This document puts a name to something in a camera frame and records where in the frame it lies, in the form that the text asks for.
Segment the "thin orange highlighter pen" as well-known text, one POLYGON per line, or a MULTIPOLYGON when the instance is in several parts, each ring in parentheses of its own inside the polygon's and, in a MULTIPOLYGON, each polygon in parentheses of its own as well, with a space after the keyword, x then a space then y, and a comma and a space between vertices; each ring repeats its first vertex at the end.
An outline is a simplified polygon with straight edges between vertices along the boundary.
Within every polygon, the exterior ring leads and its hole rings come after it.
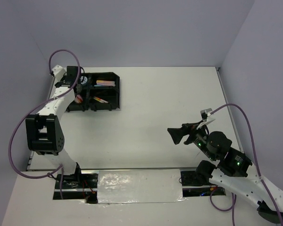
POLYGON ((104 99, 101 99, 101 98, 99 98, 99 97, 93 97, 93 99, 99 99, 99 100, 103 101, 104 103, 108 103, 108 101, 106 101, 106 100, 104 100, 104 99))

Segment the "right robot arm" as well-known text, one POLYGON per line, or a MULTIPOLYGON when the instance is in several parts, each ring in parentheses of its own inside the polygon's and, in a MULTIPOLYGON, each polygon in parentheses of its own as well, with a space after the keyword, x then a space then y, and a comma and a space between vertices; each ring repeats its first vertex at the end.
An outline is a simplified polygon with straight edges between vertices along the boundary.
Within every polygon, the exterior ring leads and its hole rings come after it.
POLYGON ((209 132, 206 125, 186 123, 181 128, 168 128, 174 144, 187 136, 185 145, 196 145, 207 157, 195 171, 181 172, 183 186, 214 184, 243 198, 255 207, 265 220, 283 223, 283 190, 259 175, 255 164, 221 131, 209 132))

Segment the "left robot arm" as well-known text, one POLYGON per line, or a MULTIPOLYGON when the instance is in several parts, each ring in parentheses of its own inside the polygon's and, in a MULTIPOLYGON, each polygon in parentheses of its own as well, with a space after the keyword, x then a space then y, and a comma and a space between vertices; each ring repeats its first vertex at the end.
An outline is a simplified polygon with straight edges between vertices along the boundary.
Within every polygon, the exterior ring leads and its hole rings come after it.
POLYGON ((60 125, 62 115, 75 100, 76 94, 82 91, 77 75, 83 69, 68 66, 63 69, 57 65, 53 68, 55 85, 52 87, 52 101, 35 114, 25 119, 28 148, 37 155, 43 156, 52 166, 58 168, 57 180, 77 188, 83 183, 80 166, 64 148, 65 137, 60 125))

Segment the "pink-capped glitter bottle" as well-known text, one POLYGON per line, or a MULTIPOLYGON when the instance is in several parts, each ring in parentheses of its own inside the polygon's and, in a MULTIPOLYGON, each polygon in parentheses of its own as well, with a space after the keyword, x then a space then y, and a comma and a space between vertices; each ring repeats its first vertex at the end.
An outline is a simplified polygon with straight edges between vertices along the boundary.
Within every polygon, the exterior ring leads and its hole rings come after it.
POLYGON ((81 104, 81 103, 83 102, 83 98, 82 98, 81 95, 78 94, 78 95, 75 96, 74 101, 75 101, 77 104, 81 104))

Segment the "blue paint jar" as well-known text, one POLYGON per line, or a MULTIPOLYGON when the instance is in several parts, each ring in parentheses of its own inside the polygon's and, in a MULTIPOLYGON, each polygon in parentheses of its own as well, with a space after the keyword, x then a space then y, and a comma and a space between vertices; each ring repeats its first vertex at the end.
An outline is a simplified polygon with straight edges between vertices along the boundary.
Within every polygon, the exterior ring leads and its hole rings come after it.
POLYGON ((82 86, 86 86, 89 83, 89 76, 88 75, 82 75, 80 77, 80 83, 82 86))

